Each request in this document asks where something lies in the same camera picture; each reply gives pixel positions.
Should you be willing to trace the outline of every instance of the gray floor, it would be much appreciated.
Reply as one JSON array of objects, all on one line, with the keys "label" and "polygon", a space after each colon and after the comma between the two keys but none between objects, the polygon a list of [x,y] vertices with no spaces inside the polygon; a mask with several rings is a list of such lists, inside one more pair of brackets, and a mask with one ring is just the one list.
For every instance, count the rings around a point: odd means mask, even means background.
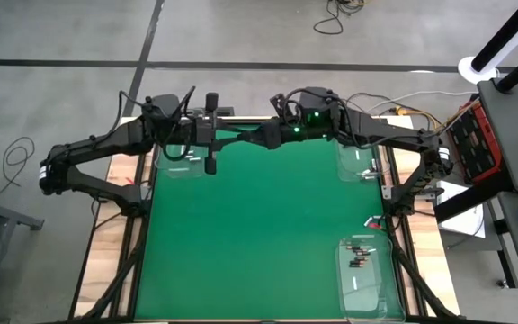
[{"label": "gray floor", "polygon": [[[156,0],[0,0],[0,59],[137,61]],[[475,55],[514,11],[518,0],[375,0],[343,18],[345,33],[323,36],[311,26],[327,17],[325,0],[166,0],[150,61],[353,63],[455,66]],[[332,23],[326,26],[333,29]],[[503,66],[518,63],[518,49]],[[117,91],[128,90],[135,68],[0,67],[1,158],[20,136],[37,149],[0,204],[46,220],[40,233],[19,230],[0,275],[0,320],[61,320],[75,290],[90,232],[91,200],[80,193],[43,196],[38,163],[53,144],[105,132]],[[238,115],[272,114],[268,99],[299,86],[325,86],[397,97],[420,90],[474,91],[459,75],[407,72],[242,71],[147,69],[138,97],[184,94],[198,86]],[[407,104],[444,120],[467,96],[415,97]],[[377,101],[358,99],[363,108]],[[82,168],[105,176],[108,160]],[[477,320],[518,322],[518,290],[494,286],[494,253],[448,253],[461,313]]]}]

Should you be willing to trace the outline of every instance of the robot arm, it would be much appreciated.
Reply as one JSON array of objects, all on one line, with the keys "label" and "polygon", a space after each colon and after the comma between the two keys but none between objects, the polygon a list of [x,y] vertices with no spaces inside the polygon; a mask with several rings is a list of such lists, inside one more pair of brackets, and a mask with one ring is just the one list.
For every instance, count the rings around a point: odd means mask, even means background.
[{"label": "robot arm", "polygon": [[[421,154],[421,165],[391,199],[392,211],[409,214],[415,195],[433,178],[447,176],[451,171],[449,160],[441,159],[438,134],[425,130],[410,130],[387,125],[369,114],[348,109],[331,90],[310,87],[296,90],[298,101],[290,99],[294,93],[276,95],[271,103],[277,116],[264,121],[254,130],[234,128],[217,117],[218,96],[206,97],[206,115],[190,115],[186,110],[191,92],[181,101],[172,94],[147,98],[141,105],[141,116],[122,124],[106,135],[54,146],[48,157],[40,162],[40,188],[46,195],[61,194],[66,190],[90,194],[93,198],[115,201],[125,216],[141,216],[142,205],[138,185],[118,186],[81,173],[76,165],[115,154],[135,156],[148,153],[159,145],[171,160],[168,145],[208,148],[205,172],[217,172],[217,152],[227,145],[244,141],[267,149],[276,149],[289,142],[326,138],[345,146],[368,149],[379,144]],[[297,113],[292,113],[295,104]],[[217,139],[217,131],[232,131],[236,135]]]}]

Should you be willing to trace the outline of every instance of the green table surface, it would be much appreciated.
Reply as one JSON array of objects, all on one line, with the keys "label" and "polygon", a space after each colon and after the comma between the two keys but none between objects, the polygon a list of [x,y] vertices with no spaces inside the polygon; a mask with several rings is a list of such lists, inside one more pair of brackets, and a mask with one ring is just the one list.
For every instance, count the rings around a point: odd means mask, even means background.
[{"label": "green table surface", "polygon": [[[361,163],[371,155],[360,151]],[[136,318],[344,318],[335,250],[341,238],[379,233],[363,227],[382,214],[378,182],[341,181],[336,144],[324,139],[271,151],[236,143],[217,161],[216,175],[157,173]]]}]

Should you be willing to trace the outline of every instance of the small cylindrical object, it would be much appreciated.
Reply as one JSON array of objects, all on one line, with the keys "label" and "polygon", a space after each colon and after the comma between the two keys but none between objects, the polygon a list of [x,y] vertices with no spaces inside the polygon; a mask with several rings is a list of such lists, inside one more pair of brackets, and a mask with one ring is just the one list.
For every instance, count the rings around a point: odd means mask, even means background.
[{"label": "small cylindrical object", "polygon": [[371,221],[373,221],[373,216],[369,217],[369,218],[365,221],[365,223],[363,224],[363,226],[364,226],[364,227],[367,227],[367,225],[369,225],[369,223],[370,223]]}]

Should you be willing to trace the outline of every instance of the black floor line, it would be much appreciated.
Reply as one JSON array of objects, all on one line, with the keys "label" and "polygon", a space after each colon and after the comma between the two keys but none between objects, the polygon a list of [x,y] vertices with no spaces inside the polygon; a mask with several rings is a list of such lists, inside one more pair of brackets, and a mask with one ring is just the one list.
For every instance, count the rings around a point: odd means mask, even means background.
[{"label": "black floor line", "polygon": [[[455,66],[383,65],[383,64],[327,64],[327,63],[276,63],[276,62],[182,62],[151,61],[147,68],[169,69],[238,69],[238,70],[311,70],[352,72],[434,72],[457,73]],[[508,73],[514,67],[500,67]]]},{"label": "black floor line", "polygon": [[[157,30],[157,22],[159,21],[159,15],[163,10],[163,4],[165,0],[157,0],[155,3],[155,8],[153,9],[153,14],[151,15],[151,21],[149,22],[149,27],[147,29],[147,35],[145,36],[145,41],[143,42],[143,49],[141,50],[141,54],[139,55],[139,62],[137,69],[135,70],[135,75],[133,76],[133,81],[131,81],[131,87],[129,88],[129,96],[131,98],[137,98],[139,93],[139,87],[141,86],[141,80],[143,80],[143,74],[145,73],[145,68],[147,66],[147,60],[149,59],[149,52],[151,51],[151,46],[153,45],[153,39],[155,38],[155,33]],[[129,117],[133,114],[133,103],[131,101],[127,101],[125,103],[125,108],[123,109],[123,117]]]},{"label": "black floor line", "polygon": [[[134,77],[136,88],[145,68],[168,69],[239,69],[239,70],[289,70],[289,71],[352,71],[352,72],[414,72],[456,73],[455,66],[383,65],[383,64],[327,64],[327,63],[277,63],[277,62],[182,62],[147,61],[155,28],[149,27],[146,43],[139,61],[130,60],[56,60],[56,59],[0,59],[1,67],[51,67],[51,68],[138,68]],[[501,73],[508,73],[514,67],[499,67]]]},{"label": "black floor line", "polygon": [[0,67],[136,68],[137,66],[137,61],[127,60],[0,59]]}]

